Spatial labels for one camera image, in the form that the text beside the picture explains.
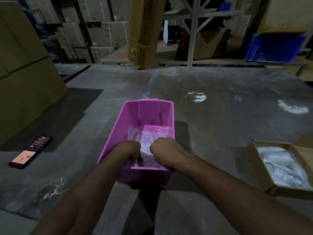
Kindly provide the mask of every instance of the pink plastic bin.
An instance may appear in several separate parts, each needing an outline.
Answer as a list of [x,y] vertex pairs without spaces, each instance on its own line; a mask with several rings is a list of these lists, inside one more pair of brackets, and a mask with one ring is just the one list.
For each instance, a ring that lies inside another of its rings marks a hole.
[[[144,125],[168,126],[171,129],[169,136],[175,138],[174,103],[159,99],[140,99],[125,102],[97,164],[115,145],[127,140],[129,126]],[[170,177],[171,171],[165,168],[124,166],[117,181],[121,183],[140,182],[164,185]]]

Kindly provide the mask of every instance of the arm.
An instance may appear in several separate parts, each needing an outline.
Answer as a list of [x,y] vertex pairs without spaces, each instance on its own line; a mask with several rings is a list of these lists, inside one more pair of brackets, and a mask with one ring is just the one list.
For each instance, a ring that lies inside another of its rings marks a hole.
[[105,157],[53,207],[30,235],[89,235],[107,202],[116,176],[129,158],[138,159],[140,143],[126,141]]
[[160,165],[190,177],[241,235],[313,234],[311,220],[186,152],[174,139],[159,138],[150,150]]

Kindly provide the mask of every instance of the open cardboard box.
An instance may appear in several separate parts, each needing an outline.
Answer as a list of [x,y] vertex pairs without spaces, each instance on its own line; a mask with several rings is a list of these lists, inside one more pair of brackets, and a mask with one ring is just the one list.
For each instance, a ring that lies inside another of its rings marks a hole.
[[313,187],[313,133],[305,134],[294,144],[253,140],[247,147],[249,160],[262,189],[267,194],[313,200],[313,190],[276,185],[257,150],[258,147],[281,147],[291,151],[307,173],[309,183]]

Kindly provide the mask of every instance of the plastic wrapping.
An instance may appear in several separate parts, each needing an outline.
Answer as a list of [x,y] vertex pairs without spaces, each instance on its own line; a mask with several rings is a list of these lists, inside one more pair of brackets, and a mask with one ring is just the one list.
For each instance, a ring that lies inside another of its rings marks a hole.
[[151,144],[160,137],[168,137],[170,129],[166,126],[129,126],[128,140],[135,140],[140,142],[140,155],[143,161],[128,160],[125,166],[139,166],[139,167],[162,167],[160,166],[150,152]]
[[258,151],[275,184],[313,190],[292,152],[279,147],[259,147]]

